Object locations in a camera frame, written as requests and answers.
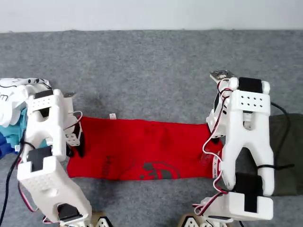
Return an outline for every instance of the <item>teal cloth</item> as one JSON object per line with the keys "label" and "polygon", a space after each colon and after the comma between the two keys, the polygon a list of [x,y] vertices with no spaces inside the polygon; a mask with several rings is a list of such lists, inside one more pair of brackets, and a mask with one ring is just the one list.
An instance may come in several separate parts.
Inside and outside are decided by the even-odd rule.
{"label": "teal cloth", "polygon": [[[6,138],[6,142],[11,145],[13,149],[15,149],[15,145],[20,143],[20,140],[23,135],[23,130],[27,127],[27,109],[23,109],[21,111],[20,118],[15,125],[9,125],[8,127],[0,126],[0,132]],[[46,147],[46,141],[43,140],[40,144],[40,148]]]}

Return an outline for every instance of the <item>white wall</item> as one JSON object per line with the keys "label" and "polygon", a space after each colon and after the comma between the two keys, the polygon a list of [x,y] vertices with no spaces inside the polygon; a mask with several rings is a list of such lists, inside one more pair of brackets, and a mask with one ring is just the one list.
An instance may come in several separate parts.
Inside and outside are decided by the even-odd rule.
{"label": "white wall", "polygon": [[303,0],[0,0],[0,32],[302,28]]}

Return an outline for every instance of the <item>red cloth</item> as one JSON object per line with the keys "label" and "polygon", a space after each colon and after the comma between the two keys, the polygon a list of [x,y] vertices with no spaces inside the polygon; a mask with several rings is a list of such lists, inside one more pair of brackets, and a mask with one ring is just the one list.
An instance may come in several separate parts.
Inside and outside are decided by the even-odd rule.
{"label": "red cloth", "polygon": [[[212,155],[202,155],[206,124],[108,120],[83,117],[84,157],[70,158],[70,177],[110,180],[213,177]],[[206,149],[218,153],[222,143]]]}

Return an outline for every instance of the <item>gray carpet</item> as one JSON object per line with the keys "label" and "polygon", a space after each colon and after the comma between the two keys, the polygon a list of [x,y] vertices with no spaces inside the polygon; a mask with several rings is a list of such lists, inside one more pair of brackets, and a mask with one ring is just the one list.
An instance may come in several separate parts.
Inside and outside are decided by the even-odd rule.
{"label": "gray carpet", "polygon": [[[107,31],[0,34],[0,77],[41,77],[75,92],[85,115],[202,123],[216,93],[208,72],[229,69],[271,84],[271,99],[303,113],[303,31]],[[273,114],[280,114],[273,109]],[[13,155],[0,160],[0,205]],[[237,168],[249,171],[247,154]],[[3,226],[43,226],[16,185]],[[110,182],[75,179],[116,227],[176,226],[191,203],[215,193],[211,179]],[[303,196],[274,197],[275,217],[245,226],[300,226]]]}

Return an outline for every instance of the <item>black cable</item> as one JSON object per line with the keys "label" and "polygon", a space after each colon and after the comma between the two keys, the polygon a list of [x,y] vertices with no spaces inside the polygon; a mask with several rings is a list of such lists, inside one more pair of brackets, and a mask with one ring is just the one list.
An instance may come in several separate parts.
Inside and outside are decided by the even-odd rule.
{"label": "black cable", "polygon": [[289,130],[290,130],[290,127],[291,127],[291,122],[290,122],[290,118],[288,116],[287,111],[283,107],[279,106],[278,104],[276,104],[274,102],[271,102],[270,104],[272,104],[275,108],[278,108],[279,110],[281,110],[283,112],[283,114],[285,115],[285,119],[286,119],[286,129],[285,129],[285,132],[282,136],[282,139],[280,140],[280,144],[279,144],[279,146],[276,150],[276,155],[274,157],[274,164],[277,166],[277,161],[278,161],[279,155],[281,153],[281,149],[283,147],[283,144],[284,144],[284,142],[286,140],[286,137],[289,133]]}
{"label": "black cable", "polygon": [[210,223],[208,220],[206,220],[206,222],[211,225],[211,227],[214,227],[212,223]]}
{"label": "black cable", "polygon": [[242,221],[239,221],[239,224],[240,224],[241,227],[244,227]]}
{"label": "black cable", "polygon": [[35,147],[31,144],[31,143],[28,143],[28,142],[25,142],[24,141],[24,135],[25,135],[25,130],[23,131],[23,136],[21,138],[21,141],[20,141],[20,151],[19,153],[17,154],[17,157],[15,159],[15,161],[13,162],[13,164],[11,165],[10,169],[9,169],[9,172],[8,172],[8,175],[6,177],[6,182],[5,182],[5,198],[4,198],[4,203],[3,203],[3,207],[2,207],[2,212],[1,212],[1,217],[0,217],[0,227],[2,225],[2,222],[3,222],[3,218],[4,218],[4,214],[5,214],[5,210],[6,210],[6,206],[7,206],[7,203],[8,203],[8,199],[9,199],[9,181],[10,181],[10,177],[13,173],[13,170],[22,154],[22,151],[23,151],[23,148],[24,148],[24,145],[25,144],[28,144],[30,145],[32,148],[35,149]]}

